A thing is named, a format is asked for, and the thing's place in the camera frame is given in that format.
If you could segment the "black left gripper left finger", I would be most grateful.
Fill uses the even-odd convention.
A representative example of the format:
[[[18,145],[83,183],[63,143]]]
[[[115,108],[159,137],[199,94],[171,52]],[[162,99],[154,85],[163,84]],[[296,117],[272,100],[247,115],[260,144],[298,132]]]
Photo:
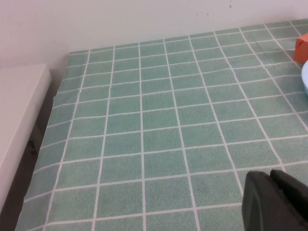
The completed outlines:
[[[270,175],[249,171],[245,177],[242,217],[246,231],[299,231]]]

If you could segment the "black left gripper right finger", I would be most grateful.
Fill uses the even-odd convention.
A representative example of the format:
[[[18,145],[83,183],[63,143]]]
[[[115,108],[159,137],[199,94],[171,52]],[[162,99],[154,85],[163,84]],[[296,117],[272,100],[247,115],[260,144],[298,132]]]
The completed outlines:
[[[308,230],[308,187],[301,181],[282,170],[271,170],[270,178],[277,185],[281,197],[293,218],[297,220],[298,227]]]

